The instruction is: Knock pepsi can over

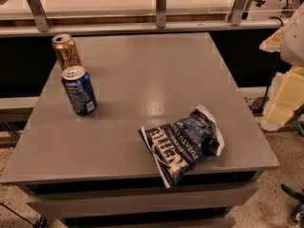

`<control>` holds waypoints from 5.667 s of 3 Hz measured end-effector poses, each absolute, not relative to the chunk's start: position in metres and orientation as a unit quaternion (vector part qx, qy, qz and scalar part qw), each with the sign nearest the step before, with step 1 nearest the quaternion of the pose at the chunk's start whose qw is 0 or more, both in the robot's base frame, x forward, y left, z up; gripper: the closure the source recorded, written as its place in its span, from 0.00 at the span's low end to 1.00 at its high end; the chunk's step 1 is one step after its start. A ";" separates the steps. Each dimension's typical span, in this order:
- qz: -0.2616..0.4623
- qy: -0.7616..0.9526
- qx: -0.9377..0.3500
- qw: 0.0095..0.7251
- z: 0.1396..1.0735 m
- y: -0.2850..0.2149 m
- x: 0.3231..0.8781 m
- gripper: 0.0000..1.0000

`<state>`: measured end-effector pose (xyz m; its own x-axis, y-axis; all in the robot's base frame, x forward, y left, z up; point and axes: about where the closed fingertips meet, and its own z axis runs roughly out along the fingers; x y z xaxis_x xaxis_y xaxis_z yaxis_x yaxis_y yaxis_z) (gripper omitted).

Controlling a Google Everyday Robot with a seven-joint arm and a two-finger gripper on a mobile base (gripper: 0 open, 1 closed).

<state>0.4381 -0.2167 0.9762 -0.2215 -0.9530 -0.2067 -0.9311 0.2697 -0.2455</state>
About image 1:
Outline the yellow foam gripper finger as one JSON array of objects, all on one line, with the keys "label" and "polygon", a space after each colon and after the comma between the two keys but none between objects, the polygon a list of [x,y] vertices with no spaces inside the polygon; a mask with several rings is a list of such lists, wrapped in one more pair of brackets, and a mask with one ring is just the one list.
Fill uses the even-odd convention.
[{"label": "yellow foam gripper finger", "polygon": [[270,86],[269,100],[260,121],[262,129],[277,131],[304,105],[304,67],[293,66],[286,73],[278,72]]},{"label": "yellow foam gripper finger", "polygon": [[282,32],[283,28],[279,28],[270,37],[264,40],[259,48],[266,52],[280,52]]}]

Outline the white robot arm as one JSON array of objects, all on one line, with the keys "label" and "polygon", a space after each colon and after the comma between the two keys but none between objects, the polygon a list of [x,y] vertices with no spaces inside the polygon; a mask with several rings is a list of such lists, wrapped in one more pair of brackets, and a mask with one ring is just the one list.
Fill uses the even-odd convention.
[{"label": "white robot arm", "polygon": [[304,4],[259,48],[279,52],[281,60],[292,66],[286,73],[277,73],[272,80],[270,100],[260,122],[264,130],[277,131],[304,105]]}]

